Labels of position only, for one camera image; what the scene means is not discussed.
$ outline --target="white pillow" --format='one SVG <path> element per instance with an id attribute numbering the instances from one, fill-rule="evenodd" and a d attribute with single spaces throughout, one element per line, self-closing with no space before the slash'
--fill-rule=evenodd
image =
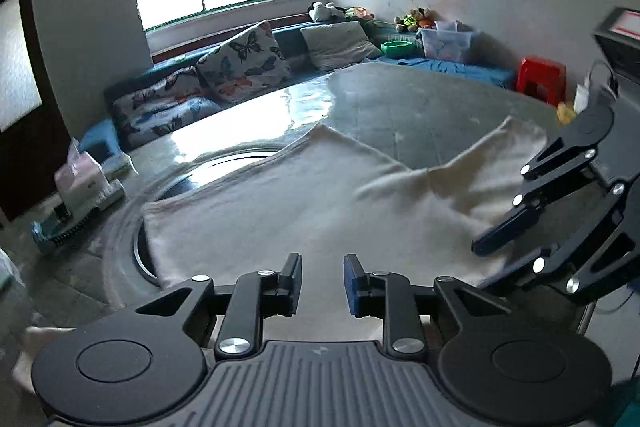
<path id="1" fill-rule="evenodd" d="M 382 57 L 358 21 L 301 28 L 312 64 L 320 71 L 334 71 L 365 58 Z"/>

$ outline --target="window sill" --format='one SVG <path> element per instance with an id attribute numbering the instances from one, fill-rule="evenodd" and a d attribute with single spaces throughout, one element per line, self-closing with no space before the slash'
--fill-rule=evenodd
<path id="1" fill-rule="evenodd" d="M 307 12 L 315 2 L 327 0 L 265 0 L 194 15 L 146 32 L 151 55 L 171 52 L 178 46 L 199 41 L 233 28 L 262 20 L 277 19 Z"/>

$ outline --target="blue gripper pad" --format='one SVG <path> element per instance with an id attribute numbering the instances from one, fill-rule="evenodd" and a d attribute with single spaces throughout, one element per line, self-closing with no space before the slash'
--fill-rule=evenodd
<path id="1" fill-rule="evenodd" d="M 347 302 L 349 303 L 349 311 L 351 315 L 358 316 L 360 309 L 358 302 L 358 287 L 356 283 L 356 274 L 353 272 L 351 263 L 345 257 L 342 260 L 342 272 L 344 274 L 344 291 L 347 293 Z"/>

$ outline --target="yellow object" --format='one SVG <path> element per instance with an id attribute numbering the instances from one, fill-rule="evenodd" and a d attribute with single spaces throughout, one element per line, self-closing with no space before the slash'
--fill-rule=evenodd
<path id="1" fill-rule="evenodd" d="M 564 102 L 560 102 L 558 104 L 558 110 L 556 111 L 556 115 L 558 116 L 558 121 L 562 125 L 567 125 L 570 123 L 576 116 L 575 111 L 571 109 Z"/>

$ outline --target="red and white label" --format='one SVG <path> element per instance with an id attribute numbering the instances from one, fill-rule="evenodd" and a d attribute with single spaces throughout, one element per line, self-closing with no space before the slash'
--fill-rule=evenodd
<path id="1" fill-rule="evenodd" d="M 625 11 L 611 31 L 640 41 L 640 13 Z"/>

